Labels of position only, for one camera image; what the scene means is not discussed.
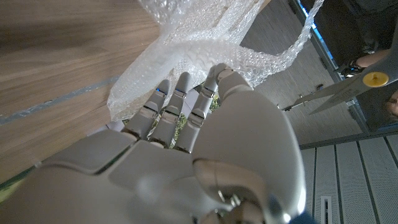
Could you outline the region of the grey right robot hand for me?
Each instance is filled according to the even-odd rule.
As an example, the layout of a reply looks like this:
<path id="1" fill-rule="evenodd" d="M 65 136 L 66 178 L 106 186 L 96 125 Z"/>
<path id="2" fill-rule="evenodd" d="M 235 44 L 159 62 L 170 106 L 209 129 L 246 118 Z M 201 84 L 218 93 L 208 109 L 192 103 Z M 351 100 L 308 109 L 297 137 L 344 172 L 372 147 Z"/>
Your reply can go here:
<path id="1" fill-rule="evenodd" d="M 190 81 L 164 80 L 121 131 L 49 157 L 1 204 L 2 223 L 289 223 L 306 204 L 286 115 L 221 63 L 174 137 Z"/>

